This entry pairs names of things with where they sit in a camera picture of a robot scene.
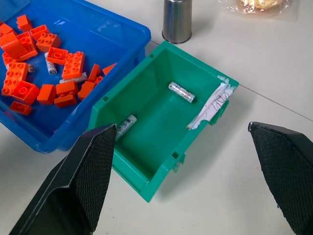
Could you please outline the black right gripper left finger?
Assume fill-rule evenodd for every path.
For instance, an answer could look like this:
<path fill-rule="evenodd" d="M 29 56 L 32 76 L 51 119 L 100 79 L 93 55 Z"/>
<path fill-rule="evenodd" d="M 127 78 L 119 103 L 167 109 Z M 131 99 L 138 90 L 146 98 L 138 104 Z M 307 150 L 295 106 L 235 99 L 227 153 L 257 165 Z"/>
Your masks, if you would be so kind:
<path fill-rule="evenodd" d="M 115 124 L 82 134 L 9 235 L 93 235 L 110 182 L 116 134 Z"/>

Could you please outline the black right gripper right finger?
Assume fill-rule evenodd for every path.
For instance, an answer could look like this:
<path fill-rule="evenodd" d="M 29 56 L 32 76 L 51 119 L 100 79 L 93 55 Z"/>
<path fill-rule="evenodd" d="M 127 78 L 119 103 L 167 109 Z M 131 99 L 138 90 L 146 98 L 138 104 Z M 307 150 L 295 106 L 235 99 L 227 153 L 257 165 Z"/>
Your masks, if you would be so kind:
<path fill-rule="evenodd" d="M 313 235 L 313 142 L 260 122 L 248 126 L 266 184 L 296 235 Z"/>

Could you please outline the green plastic bin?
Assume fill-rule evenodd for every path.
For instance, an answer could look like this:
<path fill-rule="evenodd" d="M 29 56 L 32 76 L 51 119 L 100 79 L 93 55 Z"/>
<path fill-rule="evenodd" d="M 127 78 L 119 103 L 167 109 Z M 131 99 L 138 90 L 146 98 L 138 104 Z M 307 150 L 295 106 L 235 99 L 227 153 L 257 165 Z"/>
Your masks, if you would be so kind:
<path fill-rule="evenodd" d="M 171 91 L 171 82 L 194 94 L 194 101 L 189 103 Z M 118 127 L 129 115 L 137 118 L 115 142 L 112 166 L 149 202 L 167 174 L 184 162 L 185 151 L 198 134 L 226 110 L 229 99 L 210 121 L 203 120 L 194 130 L 186 128 L 221 83 L 235 90 L 239 86 L 238 81 L 163 42 L 94 105 L 88 128 Z"/>

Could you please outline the white AA battery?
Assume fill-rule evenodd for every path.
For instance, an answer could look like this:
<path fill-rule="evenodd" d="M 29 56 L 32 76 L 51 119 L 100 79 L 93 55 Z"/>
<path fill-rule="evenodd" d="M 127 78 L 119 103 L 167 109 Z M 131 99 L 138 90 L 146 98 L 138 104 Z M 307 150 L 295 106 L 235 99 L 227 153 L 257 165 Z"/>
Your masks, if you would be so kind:
<path fill-rule="evenodd" d="M 57 74 L 56 66 L 54 63 L 49 62 L 47 57 L 48 57 L 48 52 L 45 53 L 45 61 L 46 61 L 48 73 L 50 75 L 56 75 Z"/>
<path fill-rule="evenodd" d="M 134 115 L 129 115 L 117 128 L 115 141 L 117 142 L 137 121 Z"/>
<path fill-rule="evenodd" d="M 178 94 L 180 97 L 187 100 L 189 103 L 192 103 L 196 96 L 191 92 L 187 91 L 185 88 L 177 84 L 176 82 L 171 82 L 168 85 L 168 88 L 173 91 L 174 93 Z"/>
<path fill-rule="evenodd" d="M 88 80 L 87 74 L 84 72 L 82 73 L 80 77 L 71 78 L 71 79 L 61 79 L 59 83 L 62 84 L 62 83 L 70 82 L 70 81 L 74 81 L 75 83 L 81 83 L 87 80 Z"/>

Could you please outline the white paper label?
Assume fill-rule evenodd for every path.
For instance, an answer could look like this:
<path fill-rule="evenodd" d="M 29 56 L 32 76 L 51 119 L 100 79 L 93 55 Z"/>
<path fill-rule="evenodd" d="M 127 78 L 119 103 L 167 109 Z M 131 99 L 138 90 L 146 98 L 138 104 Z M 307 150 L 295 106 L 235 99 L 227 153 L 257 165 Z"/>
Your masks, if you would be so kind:
<path fill-rule="evenodd" d="M 235 90 L 230 84 L 221 83 L 204 104 L 198 115 L 186 126 L 188 130 L 197 129 L 203 120 L 210 121 L 228 101 Z"/>

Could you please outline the blue plastic bin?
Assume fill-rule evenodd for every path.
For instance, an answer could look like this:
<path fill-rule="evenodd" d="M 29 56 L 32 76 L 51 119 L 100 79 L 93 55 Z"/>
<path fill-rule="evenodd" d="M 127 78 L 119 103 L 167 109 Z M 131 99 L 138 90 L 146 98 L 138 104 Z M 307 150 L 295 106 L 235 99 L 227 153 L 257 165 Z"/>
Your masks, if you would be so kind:
<path fill-rule="evenodd" d="M 87 129 L 93 105 L 145 57 L 149 28 L 85 0 L 0 0 L 0 21 L 16 28 L 26 15 L 34 26 L 45 24 L 69 52 L 85 54 L 84 71 L 94 64 L 114 70 L 84 101 L 58 108 L 35 102 L 28 116 L 12 112 L 13 98 L 0 92 L 0 123 L 40 153 L 69 150 Z M 0 91 L 6 67 L 0 49 Z"/>

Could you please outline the bread in clear wrapper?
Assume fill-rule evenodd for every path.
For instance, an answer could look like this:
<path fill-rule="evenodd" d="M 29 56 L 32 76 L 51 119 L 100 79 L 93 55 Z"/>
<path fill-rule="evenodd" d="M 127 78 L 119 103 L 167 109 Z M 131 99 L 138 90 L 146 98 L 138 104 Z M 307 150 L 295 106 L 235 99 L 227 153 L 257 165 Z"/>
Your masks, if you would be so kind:
<path fill-rule="evenodd" d="M 301 0 L 218 0 L 224 11 L 238 16 L 296 21 Z"/>

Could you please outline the stainless steel cup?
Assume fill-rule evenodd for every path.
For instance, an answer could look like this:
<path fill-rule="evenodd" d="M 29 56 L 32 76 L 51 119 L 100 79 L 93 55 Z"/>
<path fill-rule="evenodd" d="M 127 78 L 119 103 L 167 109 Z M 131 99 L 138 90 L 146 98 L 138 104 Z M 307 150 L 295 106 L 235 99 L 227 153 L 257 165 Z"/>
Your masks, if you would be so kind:
<path fill-rule="evenodd" d="M 192 0 L 164 0 L 162 36 L 182 44 L 192 36 Z"/>

